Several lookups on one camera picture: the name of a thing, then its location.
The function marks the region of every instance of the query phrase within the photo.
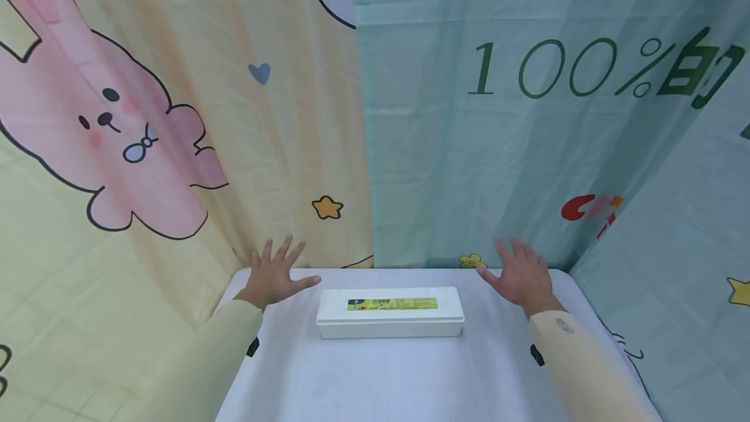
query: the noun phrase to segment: plastic box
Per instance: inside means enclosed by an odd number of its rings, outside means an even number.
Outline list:
[[[324,339],[454,337],[464,310],[455,287],[324,290],[316,324]]]

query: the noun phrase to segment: arm sleeve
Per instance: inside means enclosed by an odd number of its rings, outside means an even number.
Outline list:
[[[224,305],[128,422],[214,422],[261,323],[250,303]]]
[[[569,313],[529,319],[531,336],[571,422],[657,422],[655,410]]]

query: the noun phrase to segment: bow tie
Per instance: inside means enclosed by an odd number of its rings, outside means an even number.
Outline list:
[[[151,147],[155,141],[157,141],[156,134],[153,129],[145,125],[145,136],[137,144],[128,145],[122,152],[122,157],[130,162],[137,163],[145,158],[145,151]]]

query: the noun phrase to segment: label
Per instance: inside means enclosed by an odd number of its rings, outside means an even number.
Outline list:
[[[438,309],[436,298],[363,298],[349,300],[349,311],[378,311],[382,309]]]

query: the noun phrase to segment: box lid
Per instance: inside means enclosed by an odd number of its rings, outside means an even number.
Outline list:
[[[463,322],[455,287],[323,290],[318,324]]]

